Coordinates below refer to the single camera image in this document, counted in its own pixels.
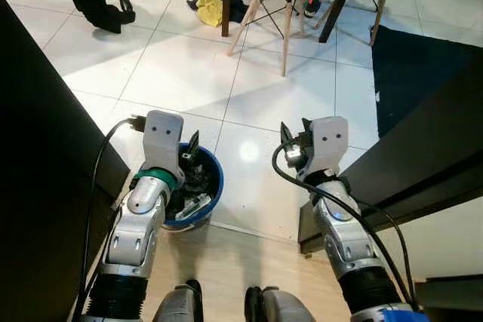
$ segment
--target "trash bin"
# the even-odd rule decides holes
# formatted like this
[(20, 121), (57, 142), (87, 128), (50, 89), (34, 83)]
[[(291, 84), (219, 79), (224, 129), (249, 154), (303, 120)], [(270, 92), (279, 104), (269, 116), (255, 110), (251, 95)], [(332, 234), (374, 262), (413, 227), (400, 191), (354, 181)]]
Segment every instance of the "trash bin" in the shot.
[[(180, 144), (179, 158), (187, 149), (187, 143)], [(211, 174), (211, 181), (209, 183), (208, 190), (206, 190), (206, 193), (211, 196), (211, 202), (200, 209), (197, 213), (184, 220), (166, 219), (165, 223), (163, 224), (163, 228), (168, 231), (184, 232), (194, 228), (199, 228), (210, 220), (211, 213), (220, 200), (220, 196), (223, 191), (223, 169), (221, 168), (217, 158), (207, 149), (200, 146), (196, 160), (198, 163), (203, 165), (203, 168), (206, 171), (209, 171)]]

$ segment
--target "yellow cloth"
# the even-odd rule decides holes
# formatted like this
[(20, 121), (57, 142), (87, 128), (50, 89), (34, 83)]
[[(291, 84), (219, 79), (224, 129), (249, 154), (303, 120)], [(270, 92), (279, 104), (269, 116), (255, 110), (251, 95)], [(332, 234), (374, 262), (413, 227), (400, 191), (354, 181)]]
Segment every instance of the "yellow cloth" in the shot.
[(215, 28), (221, 24), (221, 0), (198, 0), (196, 6), (198, 18), (204, 24)]

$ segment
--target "floor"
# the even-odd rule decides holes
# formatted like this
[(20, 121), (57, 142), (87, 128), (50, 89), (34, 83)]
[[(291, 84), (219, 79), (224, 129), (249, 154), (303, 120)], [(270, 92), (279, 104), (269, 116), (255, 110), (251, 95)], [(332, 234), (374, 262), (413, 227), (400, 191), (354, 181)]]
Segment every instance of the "floor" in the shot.
[[(342, 168), (378, 141), (371, 0), (349, 0), (327, 44), (315, 41), (314, 21), (306, 21), (308, 34), (300, 36), (294, 16), (286, 78), (279, 75), (281, 39), (267, 21), (250, 25), (228, 57), (231, 38), (201, 24), (185, 0), (131, 1), (136, 22), (113, 35), (95, 29), (72, 0), (8, 0), (102, 130), (150, 109), (179, 112), (183, 140), (200, 130), (201, 145), (215, 153), (225, 173), (214, 225), (266, 237), (260, 243), (294, 241), (307, 195), (272, 171), (280, 121), (300, 130), (302, 117), (347, 118), (350, 147)], [(282, 22), (283, 15), (276, 19)], [(388, 0), (382, 24), (483, 47), (483, 0)], [(230, 23), (232, 35), (237, 26)], [(113, 143), (136, 170), (141, 135), (120, 130)]]

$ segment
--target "shoe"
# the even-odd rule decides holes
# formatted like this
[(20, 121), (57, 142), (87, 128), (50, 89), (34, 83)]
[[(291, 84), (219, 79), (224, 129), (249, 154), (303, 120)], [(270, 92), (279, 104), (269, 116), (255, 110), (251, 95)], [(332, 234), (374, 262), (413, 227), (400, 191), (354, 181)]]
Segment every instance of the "shoe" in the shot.
[(309, 0), (304, 7), (303, 13), (307, 18), (313, 18), (320, 9), (322, 0)]

